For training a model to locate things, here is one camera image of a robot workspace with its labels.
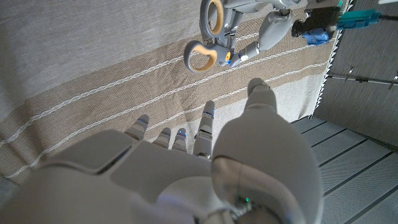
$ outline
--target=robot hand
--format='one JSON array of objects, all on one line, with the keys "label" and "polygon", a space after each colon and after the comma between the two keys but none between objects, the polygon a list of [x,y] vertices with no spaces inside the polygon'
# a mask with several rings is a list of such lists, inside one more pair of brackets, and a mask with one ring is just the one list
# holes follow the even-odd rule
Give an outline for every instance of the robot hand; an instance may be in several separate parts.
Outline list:
[{"label": "robot hand", "polygon": [[51,157],[0,211],[0,223],[318,223],[320,176],[302,135],[277,114],[260,78],[242,115],[211,149],[215,104],[203,109],[193,154],[180,128],[144,140],[149,117],[97,133]]}]

